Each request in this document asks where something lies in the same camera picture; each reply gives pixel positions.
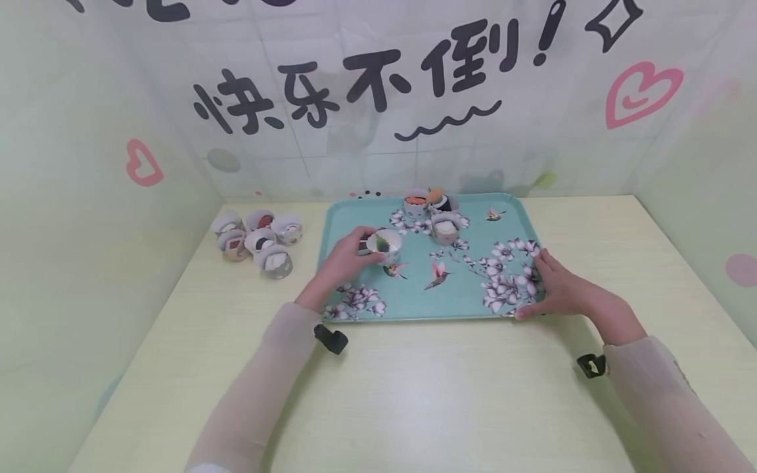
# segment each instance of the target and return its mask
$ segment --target teal tray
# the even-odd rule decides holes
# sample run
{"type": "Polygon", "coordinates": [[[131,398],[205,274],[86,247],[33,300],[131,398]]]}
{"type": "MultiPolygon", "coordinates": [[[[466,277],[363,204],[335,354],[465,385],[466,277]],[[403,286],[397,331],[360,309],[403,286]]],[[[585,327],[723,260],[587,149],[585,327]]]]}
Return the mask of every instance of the teal tray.
{"type": "Polygon", "coordinates": [[[430,236],[430,216],[413,219],[402,211],[401,198],[334,203],[326,213],[319,267],[337,240],[360,225],[403,233],[398,264],[405,266],[394,276],[380,265],[365,268],[337,288],[323,318],[355,322],[507,317],[542,300],[544,292],[533,268],[540,242],[523,204],[509,194],[456,197],[465,228],[449,247],[439,246],[430,236]],[[435,279],[434,270],[443,275],[435,279]],[[434,280],[439,284],[432,285],[434,280]]]}

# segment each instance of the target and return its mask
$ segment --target heart drawing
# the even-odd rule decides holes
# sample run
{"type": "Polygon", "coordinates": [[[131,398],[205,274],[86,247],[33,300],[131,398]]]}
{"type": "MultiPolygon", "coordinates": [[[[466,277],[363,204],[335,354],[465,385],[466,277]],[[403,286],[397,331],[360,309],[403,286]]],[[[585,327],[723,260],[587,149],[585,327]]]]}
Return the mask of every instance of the heart drawing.
{"type": "Polygon", "coordinates": [[[157,161],[145,143],[136,138],[129,140],[126,143],[126,153],[129,155],[129,162],[126,163],[126,173],[129,174],[132,181],[143,187],[151,187],[163,180],[163,170],[157,165],[157,161]],[[137,175],[137,170],[142,167],[140,154],[145,157],[152,167],[152,173],[146,176],[137,175]]]}
{"type": "Polygon", "coordinates": [[[655,65],[652,64],[649,61],[643,61],[639,64],[634,64],[633,66],[629,67],[628,69],[624,70],[623,73],[618,76],[618,79],[615,79],[615,82],[612,83],[612,86],[610,87],[610,92],[607,94],[607,103],[605,106],[605,118],[607,121],[607,129],[613,129],[618,128],[619,126],[627,125],[631,122],[635,122],[636,120],[639,120],[641,118],[646,117],[647,115],[655,113],[657,110],[663,108],[665,104],[667,104],[671,98],[673,98],[673,95],[675,95],[675,92],[678,91],[678,89],[681,87],[681,83],[684,81],[684,72],[680,69],[665,69],[659,71],[657,74],[655,74],[655,65]],[[668,91],[657,101],[651,102],[646,97],[641,98],[637,101],[632,101],[631,97],[626,95],[623,97],[622,100],[622,107],[625,110],[633,110],[639,107],[643,107],[646,105],[645,108],[642,108],[641,110],[638,110],[626,117],[618,118],[618,115],[616,113],[615,108],[617,107],[618,103],[618,93],[620,92],[621,86],[623,86],[623,83],[631,76],[633,76],[636,73],[641,73],[641,85],[639,86],[639,92],[646,92],[647,89],[654,86],[656,83],[661,82],[663,80],[667,80],[670,82],[670,85],[668,86],[668,91]]]}

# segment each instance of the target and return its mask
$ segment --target hand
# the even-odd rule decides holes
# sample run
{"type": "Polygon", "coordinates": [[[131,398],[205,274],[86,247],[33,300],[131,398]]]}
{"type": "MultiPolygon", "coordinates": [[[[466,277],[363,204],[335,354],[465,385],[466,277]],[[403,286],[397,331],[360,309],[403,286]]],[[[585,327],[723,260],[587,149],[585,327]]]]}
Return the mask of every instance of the hand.
{"type": "Polygon", "coordinates": [[[336,242],[326,261],[313,279],[305,286],[295,301],[300,306],[313,311],[320,311],[323,302],[337,285],[348,282],[369,264],[384,260],[378,253],[359,256],[357,254],[360,240],[372,235],[374,228],[359,226],[347,236],[336,242]]]}
{"type": "Polygon", "coordinates": [[[584,314],[597,327],[605,344],[620,346],[646,337],[644,327],[622,297],[568,271],[546,248],[534,262],[547,296],[518,310],[516,319],[546,313],[584,314]]]}
{"type": "Polygon", "coordinates": [[[541,275],[547,296],[541,302],[523,307],[516,312],[516,319],[530,319],[547,313],[572,316],[588,312],[591,293],[605,291],[568,271],[550,252],[543,248],[534,258],[536,269],[541,275]]]}

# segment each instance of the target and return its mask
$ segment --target gray circle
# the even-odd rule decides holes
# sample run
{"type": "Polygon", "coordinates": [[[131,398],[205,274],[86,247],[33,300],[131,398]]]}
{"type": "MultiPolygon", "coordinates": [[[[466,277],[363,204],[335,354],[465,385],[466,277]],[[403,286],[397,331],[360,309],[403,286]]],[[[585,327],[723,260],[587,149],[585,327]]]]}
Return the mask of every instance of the gray circle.
{"type": "Polygon", "coordinates": [[[214,148],[207,152],[207,162],[222,173],[238,173],[241,169],[239,159],[233,154],[220,148],[214,148]]]}

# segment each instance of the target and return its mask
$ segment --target light yellow table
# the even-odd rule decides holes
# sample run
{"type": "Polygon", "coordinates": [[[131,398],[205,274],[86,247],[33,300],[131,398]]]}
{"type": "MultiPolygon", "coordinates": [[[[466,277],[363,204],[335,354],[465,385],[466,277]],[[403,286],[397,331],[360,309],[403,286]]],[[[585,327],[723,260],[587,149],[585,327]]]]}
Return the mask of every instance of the light yellow table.
{"type": "MultiPolygon", "coordinates": [[[[757,462],[757,352],[633,197],[525,199],[542,242],[625,297],[677,356],[699,397],[757,462]]],[[[242,216],[251,205],[229,205],[242,216]]],[[[313,275],[325,204],[270,205],[304,221],[294,271],[263,280],[210,235],[188,265],[75,473],[181,471],[216,401],[279,305],[313,275]]],[[[341,356],[316,351],[268,452],[271,471],[655,471],[606,378],[586,321],[340,325],[341,356]]]]}

